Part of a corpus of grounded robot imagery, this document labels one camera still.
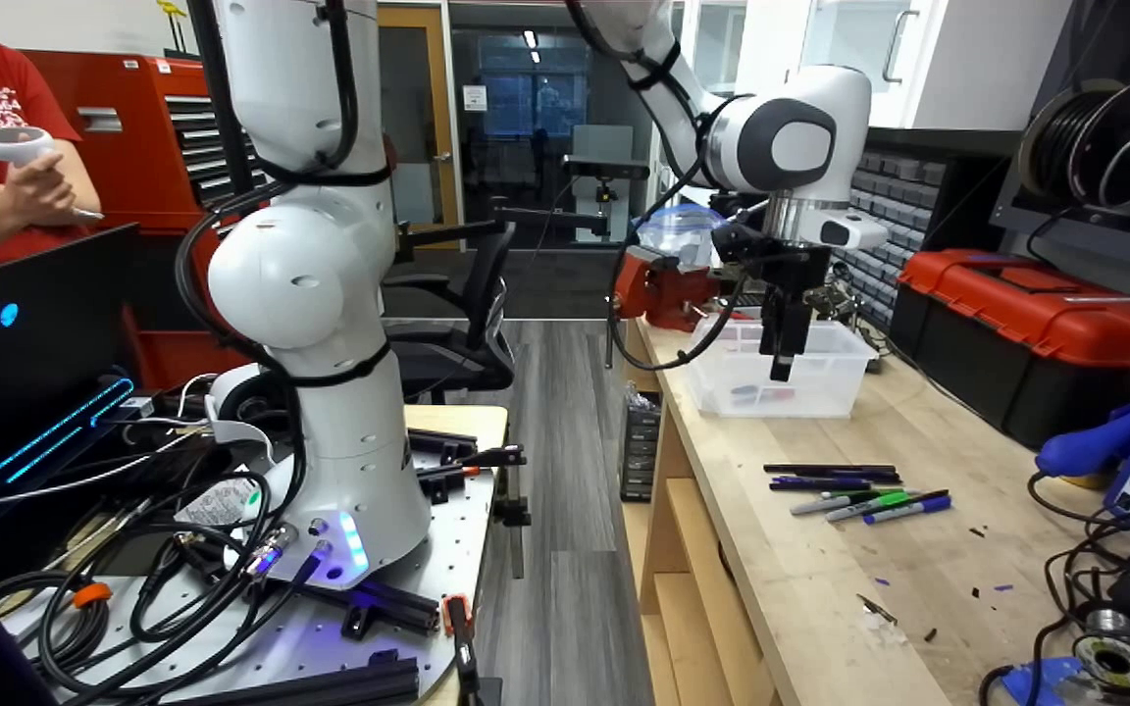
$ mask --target chair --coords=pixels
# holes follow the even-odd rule
[[[434,403],[445,403],[448,391],[491,391],[516,385],[516,365],[503,338],[503,264],[509,254],[516,233],[516,223],[473,223],[403,238],[410,253],[420,245],[457,238],[475,253],[461,287],[448,275],[386,280],[386,287],[410,287],[445,298],[468,319],[465,331],[390,335],[394,352],[400,357],[400,380],[410,402],[430,395]]]

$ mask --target floor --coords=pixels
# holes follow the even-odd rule
[[[505,395],[526,449],[526,576],[491,542],[478,594],[478,670],[503,701],[652,706],[634,576],[623,570],[618,457],[621,378],[606,368],[600,323],[509,323],[520,385]]]

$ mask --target hand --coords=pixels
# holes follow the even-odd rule
[[[10,169],[0,203],[10,216],[27,227],[27,223],[76,223],[76,190],[58,169],[58,153],[49,153],[25,169]]]

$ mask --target table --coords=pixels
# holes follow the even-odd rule
[[[403,419],[410,429],[426,429],[426,433],[475,436],[478,449],[505,445],[505,408],[411,403]],[[411,589],[418,598],[473,598],[475,600],[482,553],[488,553],[496,484],[499,484],[496,474],[468,480],[465,496],[437,506],[430,547],[418,548],[400,570],[394,570],[390,580],[400,589]],[[118,598],[113,623],[125,621],[124,614],[134,600],[134,589],[138,580],[134,586],[124,580],[124,594],[113,594]],[[190,600],[190,589],[178,580],[178,589],[160,598],[156,614],[173,614],[184,600]],[[224,614],[184,650],[178,650],[148,674],[190,670],[192,662],[209,661],[241,621],[243,614]],[[347,621],[343,604],[304,598],[246,644],[236,666],[205,680],[192,692],[178,692],[169,700],[199,700],[199,695],[220,695],[236,685],[243,692],[243,685],[263,685],[263,684],[292,684],[308,674],[351,670],[351,666],[367,666],[372,650],[396,646],[400,655],[420,661],[426,701],[437,701],[437,706],[461,701],[461,674],[451,666],[457,661],[451,636],[411,640],[403,633],[372,627],[367,644],[355,644],[343,636],[343,621]],[[118,670],[118,666],[124,662],[112,661],[105,666],[95,666],[87,680],[99,684],[99,670]]]
[[[623,338],[645,361],[690,349],[649,326]],[[1057,616],[1040,566],[1076,547],[1023,492],[1034,450],[902,361],[853,419],[709,419],[690,374],[634,380],[664,391],[655,498],[623,506],[658,706],[966,706],[987,670],[1030,662]],[[895,462],[914,492],[954,492],[954,510],[874,531],[793,517],[806,496],[772,496],[760,462]],[[1078,485],[1051,498],[1099,506]]]

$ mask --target red toolbox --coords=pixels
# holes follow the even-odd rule
[[[891,335],[932,380],[1030,449],[1130,403],[1130,295],[1030,259],[914,254]]]

